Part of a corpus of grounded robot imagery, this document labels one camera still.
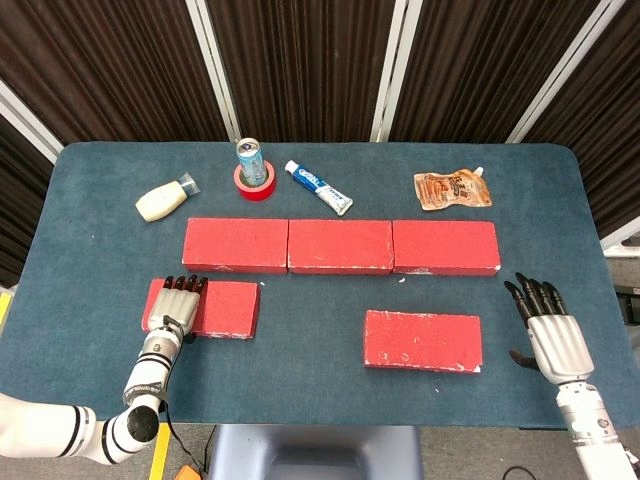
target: toothpaste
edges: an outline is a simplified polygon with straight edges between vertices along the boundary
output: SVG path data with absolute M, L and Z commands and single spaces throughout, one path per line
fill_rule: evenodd
M 293 160 L 289 160 L 284 169 L 293 175 L 296 182 L 307 190 L 311 190 L 320 200 L 333 208 L 339 216 L 344 215 L 349 210 L 349 207 L 353 205 L 353 200 L 341 194 L 331 185 L 327 185 L 324 180 L 316 177 Z

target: red brick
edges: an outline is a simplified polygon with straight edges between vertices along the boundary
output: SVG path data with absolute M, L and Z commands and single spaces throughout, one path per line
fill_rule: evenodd
M 480 317 L 368 310 L 365 367 L 479 373 Z
M 500 270 L 491 222 L 394 220 L 396 273 L 491 276 Z
M 190 218 L 182 253 L 192 271 L 287 273 L 289 221 Z
M 294 273 L 385 275 L 393 269 L 387 220 L 291 220 L 289 270 Z
M 155 278 L 149 286 L 142 315 L 142 329 L 149 331 L 148 320 L 164 279 Z M 260 305 L 257 283 L 209 280 L 200 295 L 200 304 L 191 331 L 215 338 L 253 338 Z

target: blue table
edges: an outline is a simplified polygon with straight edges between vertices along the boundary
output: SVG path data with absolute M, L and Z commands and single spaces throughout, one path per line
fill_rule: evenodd
M 170 386 L 176 421 L 560 427 L 556 388 L 507 351 L 530 351 L 502 282 L 516 271 L 554 283 L 580 322 L 592 380 L 618 427 L 640 425 L 640 372 L 573 154 L 554 145 L 265 144 L 278 187 L 262 203 L 235 190 L 227 143 L 79 143 L 55 167 L 15 302 L 0 339 L 0 391 L 31 401 L 122 410 L 142 346 L 149 281 L 186 273 L 191 216 L 335 218 L 284 172 L 294 159 L 352 196 L 345 218 L 489 220 L 495 277 L 215 274 L 264 282 L 252 341 L 199 339 Z M 421 211 L 412 176 L 484 167 L 491 208 Z M 145 223 L 136 199 L 188 170 L 202 193 Z M 456 375 L 362 366 L 367 309 L 476 314 L 484 366 Z

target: robotic arm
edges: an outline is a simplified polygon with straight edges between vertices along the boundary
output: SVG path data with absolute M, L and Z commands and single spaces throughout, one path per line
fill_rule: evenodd
M 142 450 L 158 432 L 171 371 L 191 332 L 207 279 L 167 277 L 149 316 L 149 334 L 124 390 L 128 407 L 106 422 L 90 408 L 17 400 L 0 394 L 0 455 L 87 457 L 110 465 Z
M 504 285 L 524 321 L 535 358 L 515 350 L 511 357 L 558 385 L 556 402 L 589 480 L 636 480 L 638 459 L 625 452 L 598 390 L 586 382 L 595 367 L 578 322 L 553 285 L 520 273 L 516 277 L 522 291 L 511 282 Z

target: can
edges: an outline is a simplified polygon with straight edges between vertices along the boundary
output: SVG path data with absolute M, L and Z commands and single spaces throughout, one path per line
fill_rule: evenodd
M 262 161 L 262 150 L 255 138 L 243 138 L 236 144 L 236 156 L 242 166 L 242 179 L 250 187 L 259 187 L 267 181 L 267 169 Z

